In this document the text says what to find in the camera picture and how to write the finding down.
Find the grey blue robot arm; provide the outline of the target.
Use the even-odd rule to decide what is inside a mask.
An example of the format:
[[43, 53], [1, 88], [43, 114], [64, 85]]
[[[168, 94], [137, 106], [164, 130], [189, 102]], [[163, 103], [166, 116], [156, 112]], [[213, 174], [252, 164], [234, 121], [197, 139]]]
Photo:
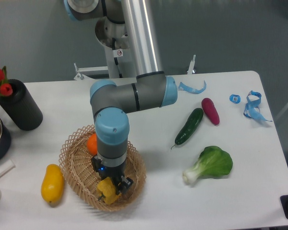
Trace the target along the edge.
[[102, 179], [110, 179], [116, 194], [124, 194], [133, 183], [124, 174], [130, 131], [127, 113], [174, 104], [177, 86], [161, 65], [149, 1], [67, 0], [64, 6], [78, 21], [101, 18], [113, 26], [122, 25], [131, 49], [134, 83], [118, 86], [111, 80], [98, 80], [90, 88], [97, 138], [92, 165]]

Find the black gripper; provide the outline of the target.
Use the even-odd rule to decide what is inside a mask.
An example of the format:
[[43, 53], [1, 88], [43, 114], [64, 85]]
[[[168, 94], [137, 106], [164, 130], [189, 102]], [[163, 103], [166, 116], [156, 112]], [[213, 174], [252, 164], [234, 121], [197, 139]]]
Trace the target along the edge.
[[126, 160], [119, 166], [108, 167], [102, 164], [102, 160], [96, 155], [91, 158], [91, 163], [95, 172], [99, 174], [100, 180], [110, 177], [116, 187], [116, 195], [124, 194], [133, 184], [133, 180], [125, 176], [124, 170]]

